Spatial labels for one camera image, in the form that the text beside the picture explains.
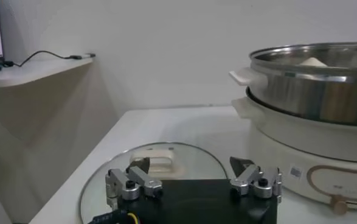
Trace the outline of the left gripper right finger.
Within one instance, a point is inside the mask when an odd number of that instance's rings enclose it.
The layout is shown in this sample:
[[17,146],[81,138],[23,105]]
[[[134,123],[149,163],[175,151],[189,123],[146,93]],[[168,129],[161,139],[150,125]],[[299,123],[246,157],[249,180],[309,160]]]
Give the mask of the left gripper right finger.
[[231,156],[230,166],[235,178],[230,179],[231,191],[238,197],[253,194],[257,198],[282,198],[282,173],[278,167],[262,168],[249,159]]

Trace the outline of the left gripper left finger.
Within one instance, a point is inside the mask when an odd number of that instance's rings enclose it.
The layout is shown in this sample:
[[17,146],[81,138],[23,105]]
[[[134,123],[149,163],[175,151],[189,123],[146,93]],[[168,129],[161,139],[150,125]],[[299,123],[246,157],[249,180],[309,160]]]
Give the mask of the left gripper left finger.
[[150,198],[161,198],[162,181],[149,176],[150,158],[135,159],[125,171],[109,169],[105,175],[106,198],[117,197],[125,201],[134,201],[141,195]]

